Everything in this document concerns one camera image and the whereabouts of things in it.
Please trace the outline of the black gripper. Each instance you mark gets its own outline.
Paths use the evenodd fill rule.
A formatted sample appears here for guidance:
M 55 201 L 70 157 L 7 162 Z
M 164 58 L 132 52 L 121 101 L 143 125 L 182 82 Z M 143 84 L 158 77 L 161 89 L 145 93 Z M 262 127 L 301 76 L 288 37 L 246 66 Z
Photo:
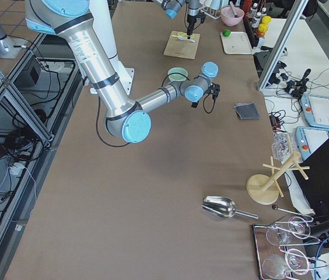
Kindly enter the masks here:
M 213 106 L 215 107 L 216 100 L 218 98 L 218 95 L 220 93 L 220 85 L 217 83 L 212 83 L 209 88 L 204 92 L 202 97 L 204 97 L 204 101 L 202 103 L 202 106 L 205 107 L 205 100 L 209 95 L 212 95 L 212 100 L 213 100 Z
M 199 13 L 198 15 L 189 15 L 187 14 L 187 34 L 193 34 L 194 29 L 196 29 L 199 25 L 203 24 L 205 21 L 206 15 L 204 13 Z

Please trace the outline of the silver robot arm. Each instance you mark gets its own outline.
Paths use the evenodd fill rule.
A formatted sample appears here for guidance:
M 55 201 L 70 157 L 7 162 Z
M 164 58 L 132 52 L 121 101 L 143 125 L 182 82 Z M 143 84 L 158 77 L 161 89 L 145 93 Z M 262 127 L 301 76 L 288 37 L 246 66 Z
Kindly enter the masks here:
M 174 19 L 178 15 L 182 7 L 186 7 L 185 26 L 187 28 L 188 39 L 191 38 L 194 29 L 197 28 L 197 20 L 200 20 L 199 25 L 203 24 L 205 21 L 206 14 L 200 11 L 201 5 L 197 0 L 154 0 L 153 2 L 158 4 L 171 19 Z
M 143 141 L 151 130 L 149 112 L 184 96 L 196 103 L 209 93 L 218 75 L 218 66 L 206 62 L 192 80 L 170 82 L 138 100 L 127 95 L 97 34 L 93 30 L 90 1 L 26 1 L 29 29 L 65 39 L 76 61 L 104 103 L 105 128 L 127 143 Z

